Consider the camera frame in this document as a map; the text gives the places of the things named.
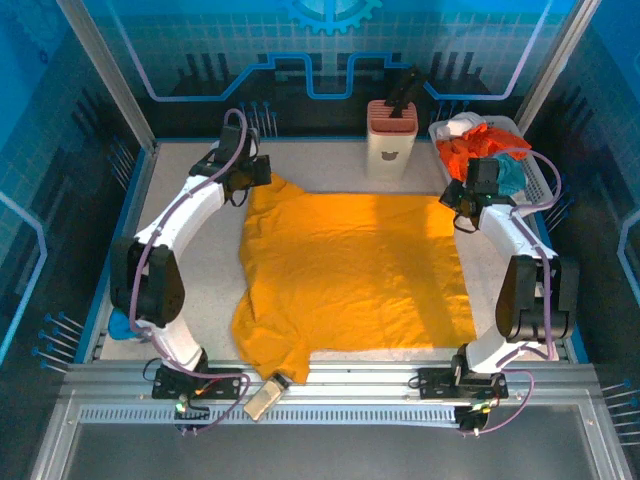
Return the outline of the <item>yellow t-shirt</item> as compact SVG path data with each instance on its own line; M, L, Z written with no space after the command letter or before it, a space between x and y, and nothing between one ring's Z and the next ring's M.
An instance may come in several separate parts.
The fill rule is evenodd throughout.
M252 191L231 322L262 377L305 383L319 351L454 348L475 339L453 227L434 196Z

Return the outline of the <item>teal t-shirt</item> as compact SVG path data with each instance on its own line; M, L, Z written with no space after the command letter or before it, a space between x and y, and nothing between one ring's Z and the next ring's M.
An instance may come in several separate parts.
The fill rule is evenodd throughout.
M527 185L527 177L521 163L509 154L496 155L495 159L499 166L498 194L512 196L523 191Z

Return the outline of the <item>orange t-shirt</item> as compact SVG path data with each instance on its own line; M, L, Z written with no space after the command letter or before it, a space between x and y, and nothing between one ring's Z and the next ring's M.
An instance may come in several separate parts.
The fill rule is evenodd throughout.
M494 153L509 148L529 150L531 145L507 130L481 124L462 136L437 140L436 148L450 177L465 182L470 159L490 157Z

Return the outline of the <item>white plastic laundry basket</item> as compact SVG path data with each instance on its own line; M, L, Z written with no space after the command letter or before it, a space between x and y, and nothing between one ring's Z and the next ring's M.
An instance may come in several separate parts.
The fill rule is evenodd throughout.
M527 177L527 185L523 191L515 196L510 196L515 202L514 207L492 205L482 211L479 230L486 235L504 231L503 236L506 236L507 231L533 230L533 226L537 226L535 219L532 219L529 224L526 218L533 216L538 211L548 209L548 204L553 205L556 202L556 198L552 195L552 190L536 162L538 154L529 150L526 153L527 156L520 163ZM445 178L450 183L452 178L443 163L441 165Z

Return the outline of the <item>white t-shirt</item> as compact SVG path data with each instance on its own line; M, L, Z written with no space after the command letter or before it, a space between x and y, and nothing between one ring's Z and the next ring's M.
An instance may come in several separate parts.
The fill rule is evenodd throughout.
M461 112L446 120L435 129L437 140L449 140L460 137L466 132L486 123L486 120L474 112Z

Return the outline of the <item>white knife block pink top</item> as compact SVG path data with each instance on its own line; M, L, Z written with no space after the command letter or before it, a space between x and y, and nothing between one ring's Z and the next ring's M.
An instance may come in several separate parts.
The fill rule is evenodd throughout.
M392 117L394 108L384 100L367 105L366 175L377 181L399 181L406 169L418 130L415 105L410 102Z

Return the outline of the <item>blue and green lidded container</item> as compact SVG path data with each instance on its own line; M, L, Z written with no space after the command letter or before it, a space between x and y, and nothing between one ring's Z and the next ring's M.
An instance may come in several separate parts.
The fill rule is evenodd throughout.
M107 325L109 336L115 341L141 341L143 336L130 327L129 317L120 309L114 308Z

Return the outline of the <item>clear spice bottle black cap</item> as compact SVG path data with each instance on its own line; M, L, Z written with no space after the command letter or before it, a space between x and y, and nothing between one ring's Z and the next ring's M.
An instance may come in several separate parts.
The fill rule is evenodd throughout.
M266 412L273 407L289 388L289 380L280 373L275 373L264 381L263 385L245 404L243 410L253 422L259 422Z

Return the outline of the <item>black handled knife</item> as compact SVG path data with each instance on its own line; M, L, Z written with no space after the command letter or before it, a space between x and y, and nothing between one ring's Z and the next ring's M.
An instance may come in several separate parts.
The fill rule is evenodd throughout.
M401 101L402 110L407 109L409 107L409 104L416 100L418 94L424 90L424 83L425 79L422 75L416 75L411 79Z
M385 100L385 106L391 109L390 118L402 117L403 110L408 107L420 90L421 79L422 72L416 66L412 66L404 72Z

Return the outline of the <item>aluminium frame post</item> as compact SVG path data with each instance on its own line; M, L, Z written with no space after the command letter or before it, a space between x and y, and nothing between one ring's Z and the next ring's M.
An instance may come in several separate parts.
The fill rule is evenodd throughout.
M602 0L575 0L568 18L552 43L535 81L516 113L514 122L522 134L526 134L532 126L601 2Z
M82 0L56 0L85 53L140 146L156 149L156 138L107 43Z

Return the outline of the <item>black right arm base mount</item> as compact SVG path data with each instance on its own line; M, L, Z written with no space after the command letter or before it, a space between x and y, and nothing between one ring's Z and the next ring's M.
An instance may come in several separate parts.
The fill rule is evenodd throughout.
M418 390L422 400L494 400L509 397L505 375L467 372L459 377L448 368L421 368Z

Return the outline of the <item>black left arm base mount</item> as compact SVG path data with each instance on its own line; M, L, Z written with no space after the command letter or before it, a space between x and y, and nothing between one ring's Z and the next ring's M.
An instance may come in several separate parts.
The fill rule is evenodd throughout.
M208 374L231 374L219 380L199 378L161 365L155 373L151 397L160 400L178 400L181 395L190 400L236 400L240 394L240 369L210 368Z

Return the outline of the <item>aluminium frame rail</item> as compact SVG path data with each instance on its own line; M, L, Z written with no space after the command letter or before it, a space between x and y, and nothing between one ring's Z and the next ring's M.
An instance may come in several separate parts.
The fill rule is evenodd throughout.
M146 367L142 361L98 361L69 368L61 380L60 393L84 399L135 400L151 396L152 381L159 364ZM292 384L293 401L321 402L362 400L380 403L417 400L419 394L409 381L422 365L412 362L336 362L312 365L307 381ZM579 396L599 389L590 365L562 362L517 362L508 367L506 381L511 392L524 393L535 383L534 397Z

